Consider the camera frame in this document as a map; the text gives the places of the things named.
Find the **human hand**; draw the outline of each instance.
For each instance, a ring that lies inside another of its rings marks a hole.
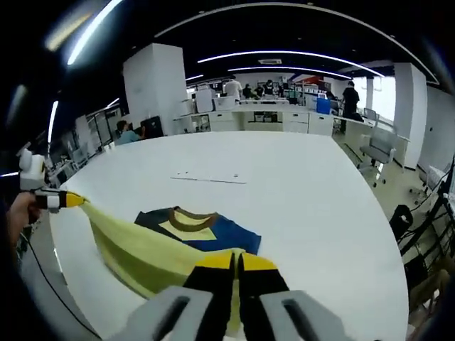
[[[9,239],[12,246],[16,246],[23,228],[29,224],[29,214],[38,218],[40,213],[40,209],[36,206],[35,195],[30,192],[22,192],[17,195],[6,213]]]

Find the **round white table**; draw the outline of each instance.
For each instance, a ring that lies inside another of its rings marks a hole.
[[[246,182],[176,180],[238,174]],[[219,212],[262,235],[291,290],[303,290],[343,321],[354,340],[403,341],[405,272],[392,230],[368,184],[332,138],[225,132],[164,137],[116,147],[65,186],[115,217],[134,221],[179,205]],[[68,288],[102,338],[120,331],[144,299],[103,263],[80,208],[50,219]]]

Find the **blue t-shirt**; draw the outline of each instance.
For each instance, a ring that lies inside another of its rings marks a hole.
[[[121,144],[129,144],[130,142],[136,142],[140,140],[139,136],[132,131],[132,130],[127,130],[120,135],[120,139],[115,141],[115,144],[120,146]]]

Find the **blue bin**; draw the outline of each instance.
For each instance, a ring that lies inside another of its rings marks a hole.
[[[316,100],[316,111],[320,114],[330,114],[330,100],[319,97]]]

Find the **ceiling light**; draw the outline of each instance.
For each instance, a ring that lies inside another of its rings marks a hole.
[[[74,50],[71,52],[70,59],[68,59],[68,65],[71,65],[75,62],[76,58],[84,48],[85,44],[87,44],[90,36],[92,36],[93,32],[97,29],[97,27],[101,24],[101,22],[106,18],[107,14],[109,14],[118,4],[120,4],[122,0],[111,0],[106,7],[104,7],[101,12],[93,19],[93,21],[89,24],[89,26],[85,29],[84,33],[81,35],[79,40],[74,47]]]
[[[52,129],[54,127],[54,119],[55,119],[55,112],[57,111],[58,101],[55,101],[52,104],[52,112],[50,113],[50,121],[49,121],[49,130],[48,130],[48,144],[52,140]]]
[[[201,78],[201,77],[204,77],[204,75],[197,75],[197,76],[194,76],[194,77],[189,77],[187,79],[185,79],[186,81],[189,81],[189,80],[195,80],[196,78]]]
[[[15,175],[19,175],[19,172],[0,174],[0,178],[6,178],[7,176],[15,176]]]
[[[286,69],[286,70],[300,70],[300,71],[309,71],[309,72],[317,72],[317,73],[326,73],[327,75],[333,75],[336,77],[346,78],[350,80],[351,77],[340,75],[339,73],[329,72],[329,71],[322,71],[322,70],[315,70],[315,69],[307,69],[305,67],[292,67],[292,66],[254,66],[254,67],[237,67],[235,69],[229,69],[228,72],[232,71],[243,71],[243,70],[257,70],[257,69]]]
[[[107,108],[110,108],[112,105],[114,105],[116,102],[118,102],[119,99],[120,99],[120,98],[117,98],[117,99],[114,99],[112,102],[110,102],[110,103],[107,105],[106,109],[107,109]]]
[[[309,55],[311,57],[319,57],[319,58],[325,58],[325,59],[330,59],[330,60],[336,60],[337,62],[342,62],[342,63],[345,63],[345,64],[349,64],[349,65],[352,65],[352,66],[359,67],[360,69],[364,69],[364,70],[370,71],[371,73],[374,73],[375,75],[378,75],[380,77],[385,77],[381,73],[378,73],[378,72],[376,72],[374,70],[371,70],[370,68],[365,67],[365,66],[363,66],[361,64],[350,62],[349,60],[344,60],[344,59],[337,58],[337,57],[331,57],[330,55],[321,55],[321,54],[318,54],[318,53],[301,52],[301,51],[281,51],[281,50],[267,51],[267,50],[265,50],[265,51],[237,52],[237,53],[229,53],[227,55],[217,55],[215,57],[201,59],[201,60],[198,60],[198,63],[209,62],[211,60],[221,59],[221,58],[235,57],[236,55],[256,55],[256,54],[262,54],[262,53],[282,53],[282,54],[290,54],[290,55]]]

